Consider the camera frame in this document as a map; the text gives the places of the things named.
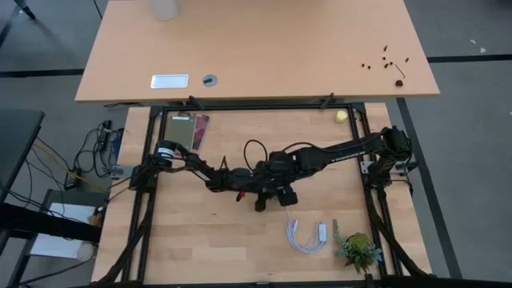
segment white cup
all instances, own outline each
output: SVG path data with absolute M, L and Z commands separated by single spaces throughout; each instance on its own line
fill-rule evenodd
M 178 0 L 151 0 L 151 5 L 158 20 L 167 21 L 179 15 Z

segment white paper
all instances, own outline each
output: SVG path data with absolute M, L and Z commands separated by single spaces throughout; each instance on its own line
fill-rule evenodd
M 88 217 L 94 214 L 95 209 L 92 206 L 82 206 L 73 204 L 64 204 L 64 207 L 66 208 L 65 213 L 63 213 L 61 203 L 52 203 L 50 206 L 50 210 L 53 212 L 64 214 L 64 216 L 68 218 L 74 218 L 85 223 L 88 223 Z M 34 242 L 34 245 L 32 246 L 30 254 L 60 258 L 76 258 L 78 248 L 80 248 L 80 245 L 82 243 L 82 240 L 65 240 L 62 237 L 49 236 L 47 234 L 38 234 Z
M 153 89 L 180 89 L 187 88 L 188 85 L 188 74 L 153 75 L 151 79 L 151 88 Z

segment black floor stripe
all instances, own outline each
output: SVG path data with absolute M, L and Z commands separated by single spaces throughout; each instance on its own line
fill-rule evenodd
M 413 154 L 418 162 L 418 170 L 422 177 L 423 187 L 425 188 L 426 200 L 429 203 L 432 219 L 434 220 L 435 229 L 438 232 L 439 241 L 441 243 L 442 253 L 445 256 L 446 266 L 450 272 L 451 278 L 462 279 L 462 272 L 458 265 L 457 256 L 455 255 L 454 246 L 450 240 L 450 234 L 446 227 L 445 219 L 442 216 L 441 207 L 439 205 L 438 196 L 435 193 L 434 183 L 430 176 L 430 171 L 426 165 L 425 156 L 422 147 L 419 144 L 418 134 L 414 128 L 413 119 L 410 116 L 409 107 L 404 98 L 397 98 L 400 115 L 406 127 L 407 135 L 412 142 Z
M 3 27 L 2 32 L 0 32 L 0 48 L 2 48 L 2 45 L 7 38 L 7 35 L 9 34 L 10 28 L 13 27 L 14 20 L 16 20 L 16 17 L 19 15 L 19 11 L 20 11 L 20 8 L 18 6 L 16 6 L 13 9 L 13 13 L 10 14 L 9 20 L 7 20 L 7 23 Z
M 84 69 L 4 71 L 4 72 L 0 72 L 0 78 L 73 76 L 73 75 L 83 75 L 83 71 L 84 71 Z
M 509 60 L 512 60 L 512 54 L 474 55 L 474 56 L 438 56 L 438 57 L 427 57 L 426 60 L 429 63 L 509 61 Z

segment wooden tabletop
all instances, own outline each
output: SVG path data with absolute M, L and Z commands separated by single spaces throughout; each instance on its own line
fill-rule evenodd
M 372 131 L 390 125 L 385 104 L 366 104 L 366 108 Z M 130 109 L 119 157 L 121 165 L 140 163 L 149 110 Z M 205 112 L 211 120 L 200 156 L 218 166 L 225 155 L 233 169 L 246 166 L 242 150 L 252 138 L 262 141 L 269 152 L 298 141 L 329 146 L 351 140 L 349 123 L 334 122 L 335 113 L 336 110 Z M 258 146 L 249 146 L 247 154 L 249 163 L 264 157 Z M 300 243 L 313 234 L 317 221 L 327 224 L 329 243 L 317 254 L 302 254 L 290 246 L 285 231 L 286 213 L 278 202 L 268 202 L 266 210 L 257 213 L 255 195 L 248 194 L 236 203 L 236 193 L 211 193 L 192 173 L 160 174 L 145 283 L 362 279 L 353 267 L 343 267 L 344 259 L 334 257 L 336 245 L 331 240 L 334 218 L 346 237 L 355 232 L 371 235 L 358 169 L 356 159 L 338 162 L 292 185 L 298 193 L 298 204 L 288 210 L 292 218 L 300 220 Z M 115 187 L 112 194 L 124 187 Z M 397 240 L 420 268 L 430 271 L 407 185 L 395 182 L 386 191 Z M 127 191 L 109 204 L 93 280 L 103 276 L 120 255 L 133 203 L 134 192 Z M 136 275 L 139 251 L 134 253 L 132 275 Z M 392 272 L 387 244 L 384 251 Z M 370 271 L 378 278 L 375 267 Z
M 185 0 L 180 6 L 179 16 L 162 22 L 148 1 L 110 1 L 76 100 L 439 94 L 403 0 Z M 156 74 L 188 74 L 188 87 L 151 89 Z M 204 86 L 208 74 L 218 77 L 216 86 Z

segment gray floor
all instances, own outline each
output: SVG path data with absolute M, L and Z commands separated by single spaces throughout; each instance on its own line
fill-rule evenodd
M 98 0 L 103 10 L 106 1 Z M 512 2 L 509 0 L 406 0 L 427 56 L 512 53 Z M 23 14 L 0 48 L 0 71 L 76 69 L 86 64 L 100 19 L 92 0 L 29 1 L 41 20 Z M 0 29 L 12 13 L 11 0 L 0 0 Z M 512 282 L 512 62 L 433 64 L 442 96 L 407 100 L 422 144 L 446 224 L 465 278 Z M 0 106 L 46 113 L 40 137 L 72 159 L 85 133 L 111 119 L 121 127 L 126 109 L 77 104 L 79 76 L 0 78 Z M 403 127 L 396 101 L 387 99 L 393 123 Z M 29 160 L 38 164 L 31 154 Z M 64 174 L 50 165 L 58 179 Z M 33 199 L 41 201 L 55 184 L 33 171 Z M 411 175 L 414 204 L 434 272 L 447 276 L 446 265 L 417 172 Z M 22 168 L 13 190 L 26 194 L 28 173 Z M 21 241 L 11 240 L 0 258 L 4 286 Z M 57 258 L 34 258 L 25 278 L 75 264 Z M 36 287 L 86 284 L 93 263 L 38 282 Z

